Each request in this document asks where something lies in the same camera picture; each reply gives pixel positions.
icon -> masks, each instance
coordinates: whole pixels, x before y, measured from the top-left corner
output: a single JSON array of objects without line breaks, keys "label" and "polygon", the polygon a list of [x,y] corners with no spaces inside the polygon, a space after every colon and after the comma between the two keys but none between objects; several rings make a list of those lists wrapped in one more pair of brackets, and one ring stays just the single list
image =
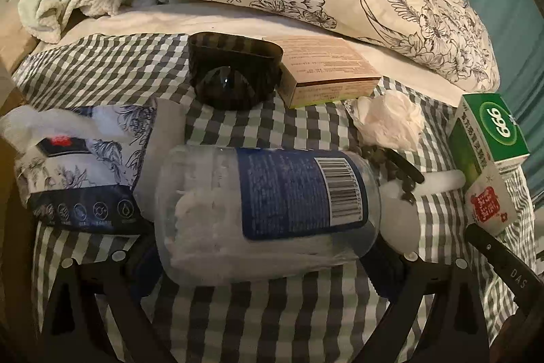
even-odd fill
[{"label": "icon", "polygon": [[45,217],[47,215],[47,211],[45,210],[45,205],[40,205],[34,210],[34,214],[38,217]]},{"label": "icon", "polygon": [[61,203],[56,209],[59,212],[61,219],[68,220],[68,218],[70,217],[70,213],[68,212],[68,208],[65,204]]},{"label": "icon", "polygon": [[76,203],[74,205],[73,214],[80,222],[83,222],[87,218],[87,210],[81,203]]},{"label": "icon", "polygon": [[96,202],[92,207],[92,213],[99,220],[105,220],[108,217],[108,207],[104,202]]},{"label": "icon", "polygon": [[53,219],[53,216],[54,216],[54,214],[55,214],[55,208],[53,208],[53,205],[49,204],[49,205],[47,205],[47,207],[45,208],[45,212],[47,213],[48,219],[52,220],[52,219]]},{"label": "icon", "polygon": [[130,219],[134,214],[134,205],[130,200],[123,199],[117,204],[117,212],[124,219]]}]

white sheet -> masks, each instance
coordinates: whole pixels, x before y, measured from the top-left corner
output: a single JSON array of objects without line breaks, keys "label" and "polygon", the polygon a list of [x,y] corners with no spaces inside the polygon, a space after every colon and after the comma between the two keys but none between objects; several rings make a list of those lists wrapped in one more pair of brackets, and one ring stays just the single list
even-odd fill
[{"label": "white sheet", "polygon": [[[318,36],[331,34],[295,19],[242,7],[211,2],[157,5],[127,9],[115,17],[85,19],[66,33],[58,44],[40,44],[35,52],[72,43],[94,33],[197,33],[216,31],[262,38],[271,35]],[[464,91],[443,77],[385,48],[347,39],[383,76],[400,81],[434,99],[457,106]]]}]

bed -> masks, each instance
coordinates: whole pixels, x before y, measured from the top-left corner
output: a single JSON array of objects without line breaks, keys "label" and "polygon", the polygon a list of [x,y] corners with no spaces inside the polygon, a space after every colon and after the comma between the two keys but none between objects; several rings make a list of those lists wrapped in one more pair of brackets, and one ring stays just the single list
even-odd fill
[{"label": "bed", "polygon": [[[276,95],[245,113],[199,104],[186,80],[187,36],[198,31],[255,38],[333,34],[293,18],[217,3],[127,7],[114,17],[81,21],[58,43],[40,43],[13,79],[37,109],[142,105],[151,96],[174,100],[187,109],[188,144],[324,149],[355,149],[360,144],[341,103],[289,110]],[[396,89],[422,106],[426,123],[418,152],[402,154],[421,171],[451,169],[445,128],[463,90],[397,52],[348,40],[384,76],[375,95]],[[534,214],[520,168],[508,177],[507,186],[520,218],[500,239],[534,267]],[[515,304],[485,259],[463,241],[469,221],[461,193],[422,197],[417,208],[422,225],[419,255],[433,262],[467,260],[480,284],[492,341]],[[48,294],[64,258],[83,263],[104,260],[116,249],[129,249],[134,240],[62,231],[39,223],[32,269],[36,325],[43,321]],[[427,297],[422,303],[399,361],[413,352],[431,301]],[[377,296],[363,268],[353,262],[303,276],[216,288],[184,288],[163,275],[142,306],[178,361],[341,362],[351,361],[361,349],[384,314],[387,300]],[[116,354],[129,359],[105,303],[101,313]]]}]

999 logo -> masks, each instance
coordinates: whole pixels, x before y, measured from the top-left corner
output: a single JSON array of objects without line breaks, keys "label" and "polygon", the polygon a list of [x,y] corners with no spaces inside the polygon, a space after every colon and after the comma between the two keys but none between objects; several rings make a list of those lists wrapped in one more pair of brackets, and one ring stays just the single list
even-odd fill
[{"label": "999 logo", "polygon": [[504,108],[493,102],[484,102],[480,106],[480,119],[497,142],[507,146],[516,143],[516,121]]}]

blue floral tissue pack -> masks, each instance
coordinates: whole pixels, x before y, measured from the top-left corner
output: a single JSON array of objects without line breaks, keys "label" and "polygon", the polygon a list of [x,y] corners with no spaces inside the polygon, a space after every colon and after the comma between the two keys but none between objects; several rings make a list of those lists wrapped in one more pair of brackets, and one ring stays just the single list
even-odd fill
[{"label": "blue floral tissue pack", "polygon": [[[185,132],[179,104],[150,102],[41,113],[27,106],[18,109],[19,119],[8,114],[12,143],[18,133],[15,174],[23,204],[40,221],[63,229],[147,232],[162,160],[184,143]],[[34,118],[22,118],[21,111]],[[21,148],[23,139],[30,142]]]}]

